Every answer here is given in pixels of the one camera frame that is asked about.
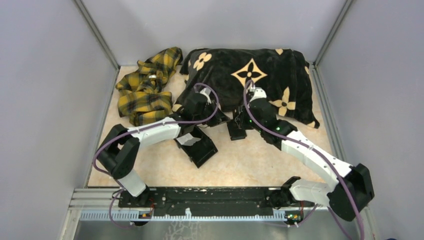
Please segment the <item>black blue card holder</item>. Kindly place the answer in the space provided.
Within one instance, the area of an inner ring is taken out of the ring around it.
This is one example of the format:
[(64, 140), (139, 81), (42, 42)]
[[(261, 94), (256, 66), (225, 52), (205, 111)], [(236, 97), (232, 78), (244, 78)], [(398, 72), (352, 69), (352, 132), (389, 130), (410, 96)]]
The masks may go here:
[(227, 123), (227, 130), (231, 141), (243, 140), (247, 137), (246, 130), (241, 126), (237, 110), (232, 111), (232, 119)]

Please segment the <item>white credit card stack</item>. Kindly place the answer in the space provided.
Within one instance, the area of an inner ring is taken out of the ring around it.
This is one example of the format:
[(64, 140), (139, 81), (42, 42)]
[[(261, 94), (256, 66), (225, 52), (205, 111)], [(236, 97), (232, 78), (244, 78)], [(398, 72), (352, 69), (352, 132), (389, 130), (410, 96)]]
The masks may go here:
[(202, 138), (195, 137), (191, 133), (187, 133), (183, 136), (176, 138), (175, 140), (182, 146), (193, 146), (195, 143), (199, 142)]

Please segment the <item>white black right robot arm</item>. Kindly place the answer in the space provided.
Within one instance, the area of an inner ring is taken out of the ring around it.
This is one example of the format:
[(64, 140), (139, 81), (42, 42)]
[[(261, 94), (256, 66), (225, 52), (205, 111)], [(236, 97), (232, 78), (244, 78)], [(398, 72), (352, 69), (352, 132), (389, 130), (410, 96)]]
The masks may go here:
[(369, 169), (359, 163), (344, 162), (308, 140), (286, 120), (271, 113), (271, 104), (263, 98), (243, 102), (248, 122), (261, 137), (280, 151), (294, 156), (315, 172), (321, 182), (293, 176), (282, 186), (277, 198), (281, 204), (295, 206), (307, 201), (329, 207), (338, 217), (353, 221), (374, 198)]

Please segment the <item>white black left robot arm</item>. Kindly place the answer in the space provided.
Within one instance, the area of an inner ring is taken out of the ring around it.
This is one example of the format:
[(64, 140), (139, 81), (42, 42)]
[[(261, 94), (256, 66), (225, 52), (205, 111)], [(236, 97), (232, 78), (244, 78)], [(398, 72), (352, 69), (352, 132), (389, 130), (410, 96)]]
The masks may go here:
[(134, 169), (139, 150), (174, 140), (189, 160), (200, 168), (218, 149), (200, 125), (215, 127), (230, 121), (216, 100), (207, 93), (194, 93), (171, 115), (142, 127), (115, 125), (100, 145), (96, 160), (107, 173), (130, 194), (138, 207), (149, 203), (149, 187)]

